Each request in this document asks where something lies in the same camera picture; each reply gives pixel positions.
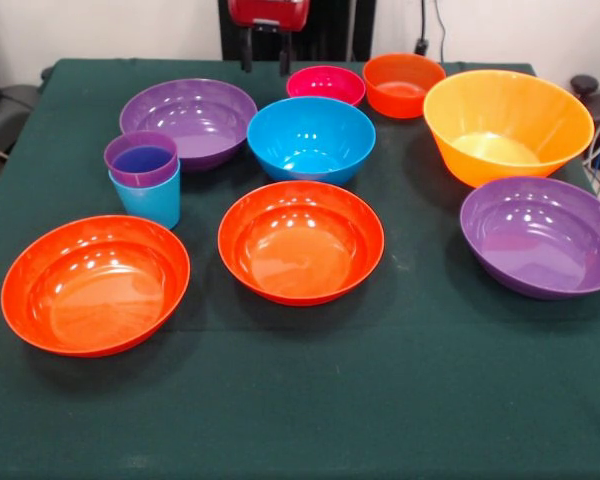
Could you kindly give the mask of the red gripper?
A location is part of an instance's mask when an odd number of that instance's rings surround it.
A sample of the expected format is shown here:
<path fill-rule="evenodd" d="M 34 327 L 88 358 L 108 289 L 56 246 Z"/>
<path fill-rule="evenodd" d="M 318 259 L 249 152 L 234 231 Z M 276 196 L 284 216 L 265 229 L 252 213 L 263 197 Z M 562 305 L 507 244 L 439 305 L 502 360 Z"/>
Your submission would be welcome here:
<path fill-rule="evenodd" d="M 242 28 L 240 31 L 241 69 L 252 71 L 252 30 L 254 27 L 272 27 L 282 32 L 279 53 L 279 73 L 282 77 L 290 73 L 292 33 L 301 31 L 308 18 L 310 1 L 274 0 L 229 0 L 229 14 Z"/>

